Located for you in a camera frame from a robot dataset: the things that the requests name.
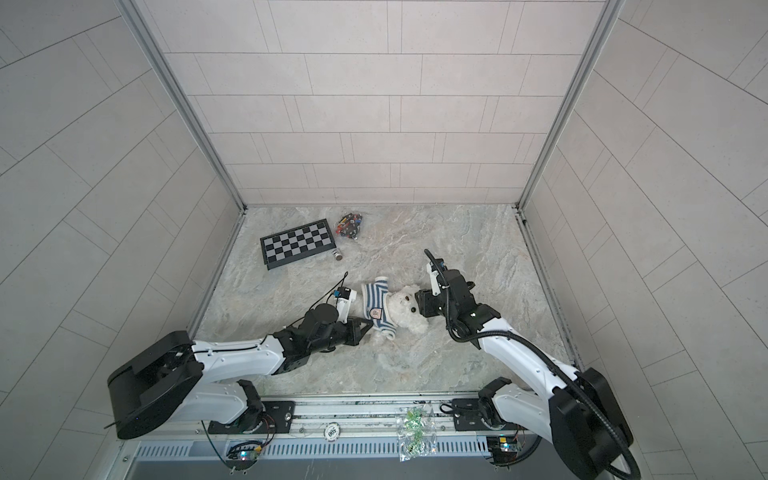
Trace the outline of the white teddy bear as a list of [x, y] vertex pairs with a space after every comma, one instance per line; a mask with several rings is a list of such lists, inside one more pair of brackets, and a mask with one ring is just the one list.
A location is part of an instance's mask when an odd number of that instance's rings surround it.
[[[357, 298], [351, 307], [351, 315], [354, 317], [365, 318], [361, 292], [363, 284], [353, 289], [357, 292]], [[421, 316], [418, 311], [415, 293], [419, 290], [420, 287], [417, 285], [406, 285], [400, 290], [393, 290], [389, 285], [386, 306], [389, 318], [397, 327], [396, 338], [388, 340], [372, 328], [361, 340], [360, 345], [378, 345], [387, 341], [394, 342], [399, 337], [411, 338], [425, 335], [429, 330], [429, 321]]]

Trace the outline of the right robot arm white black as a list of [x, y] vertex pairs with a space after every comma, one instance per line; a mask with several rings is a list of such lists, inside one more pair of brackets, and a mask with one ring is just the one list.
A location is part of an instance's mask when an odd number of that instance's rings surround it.
[[477, 413], [491, 429], [522, 427], [553, 445], [565, 466], [580, 479], [607, 472], [639, 479], [630, 451], [634, 441], [605, 377], [580, 371], [548, 355], [519, 334], [492, 307], [477, 302], [473, 283], [441, 260], [427, 265], [430, 286], [416, 294], [424, 317], [442, 316], [450, 337], [501, 361], [523, 382], [499, 377], [478, 393]]

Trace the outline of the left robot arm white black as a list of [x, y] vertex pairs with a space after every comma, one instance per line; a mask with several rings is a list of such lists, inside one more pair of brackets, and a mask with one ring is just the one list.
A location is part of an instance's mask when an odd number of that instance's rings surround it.
[[307, 364], [315, 352], [356, 346], [374, 323], [341, 320], [321, 303], [301, 324], [262, 339], [240, 342], [192, 340], [173, 331], [117, 368], [107, 380], [116, 434], [146, 435], [167, 422], [209, 421], [227, 433], [246, 433], [264, 422], [265, 407], [251, 377], [279, 375]]

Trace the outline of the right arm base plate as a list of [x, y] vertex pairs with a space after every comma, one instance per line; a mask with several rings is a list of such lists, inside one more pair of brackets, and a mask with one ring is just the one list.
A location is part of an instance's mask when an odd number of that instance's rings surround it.
[[477, 398], [455, 398], [443, 403], [440, 410], [453, 419], [454, 429], [459, 432], [523, 430], [522, 426], [508, 422], [492, 426], [483, 418]]

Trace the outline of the blue white striped shirt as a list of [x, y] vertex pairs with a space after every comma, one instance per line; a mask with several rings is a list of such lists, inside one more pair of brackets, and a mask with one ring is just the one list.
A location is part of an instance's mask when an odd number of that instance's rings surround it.
[[387, 313], [387, 296], [389, 295], [388, 278], [376, 277], [370, 283], [364, 283], [361, 287], [363, 314], [373, 324], [373, 329], [388, 340], [394, 340], [397, 334], [396, 324]]

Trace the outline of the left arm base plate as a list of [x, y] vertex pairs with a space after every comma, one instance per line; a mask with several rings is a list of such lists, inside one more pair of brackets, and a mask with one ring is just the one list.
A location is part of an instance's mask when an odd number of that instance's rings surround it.
[[290, 431], [295, 403], [266, 401], [259, 407], [250, 406], [230, 424], [210, 421], [206, 431], [212, 435], [271, 435]]

